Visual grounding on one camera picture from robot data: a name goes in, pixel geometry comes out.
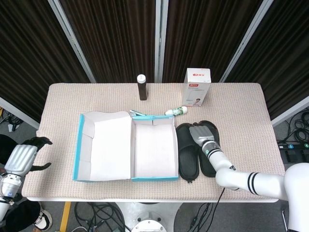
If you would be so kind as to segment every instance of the person's leg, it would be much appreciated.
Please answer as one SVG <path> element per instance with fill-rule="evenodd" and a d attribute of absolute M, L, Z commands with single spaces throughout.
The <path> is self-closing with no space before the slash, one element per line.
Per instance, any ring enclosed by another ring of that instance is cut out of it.
<path fill-rule="evenodd" d="M 18 232 L 31 224 L 41 231 L 48 230 L 52 225 L 51 215 L 41 209 L 38 202 L 26 200 L 16 209 L 9 211 L 5 217 L 6 225 L 2 228 L 5 232 Z"/>

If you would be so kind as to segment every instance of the open cardboard box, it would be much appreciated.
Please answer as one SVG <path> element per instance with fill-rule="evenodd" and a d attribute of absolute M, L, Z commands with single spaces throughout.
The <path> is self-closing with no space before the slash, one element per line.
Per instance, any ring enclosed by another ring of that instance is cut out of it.
<path fill-rule="evenodd" d="M 73 180 L 178 179 L 174 116 L 80 115 Z"/>

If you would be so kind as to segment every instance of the white product box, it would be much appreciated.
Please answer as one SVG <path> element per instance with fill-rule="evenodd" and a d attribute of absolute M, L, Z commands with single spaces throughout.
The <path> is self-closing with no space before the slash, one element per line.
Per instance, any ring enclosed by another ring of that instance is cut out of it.
<path fill-rule="evenodd" d="M 201 106 L 210 86 L 210 69 L 187 69 L 183 86 L 182 105 Z"/>
<path fill-rule="evenodd" d="M 80 115 L 73 180 L 178 179 L 174 116 Z"/>

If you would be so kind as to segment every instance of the beige tablecloth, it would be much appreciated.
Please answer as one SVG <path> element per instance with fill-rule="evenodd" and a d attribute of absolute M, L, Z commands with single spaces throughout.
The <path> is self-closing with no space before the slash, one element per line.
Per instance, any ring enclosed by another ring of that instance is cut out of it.
<path fill-rule="evenodd" d="M 36 165 L 51 162 L 42 172 L 26 176 L 22 194 L 44 200 L 67 198 L 90 201 L 215 201 L 222 188 L 214 178 L 199 177 L 191 184 L 178 181 L 132 182 L 131 180 L 83 183 L 72 181 L 79 114 L 134 109 L 161 115 L 181 106 L 181 84 L 147 84 L 149 96 L 139 100 L 137 84 L 54 84 L 48 92 L 38 136 L 53 145 L 39 151 Z M 201 107 L 175 117 L 175 126 L 208 120 L 220 133 L 222 150 L 239 171 L 284 174 L 274 131 L 259 84 L 214 83 Z M 244 191 L 226 190 L 223 201 L 265 201 Z"/>

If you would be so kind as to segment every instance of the brown bottle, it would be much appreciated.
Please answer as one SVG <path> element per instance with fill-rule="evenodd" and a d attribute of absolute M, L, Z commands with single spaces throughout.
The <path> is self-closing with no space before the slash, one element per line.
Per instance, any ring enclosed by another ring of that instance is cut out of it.
<path fill-rule="evenodd" d="M 146 76 L 140 74 L 137 76 L 137 86 L 139 87 L 140 100 L 147 100 L 147 91 L 146 91 Z"/>

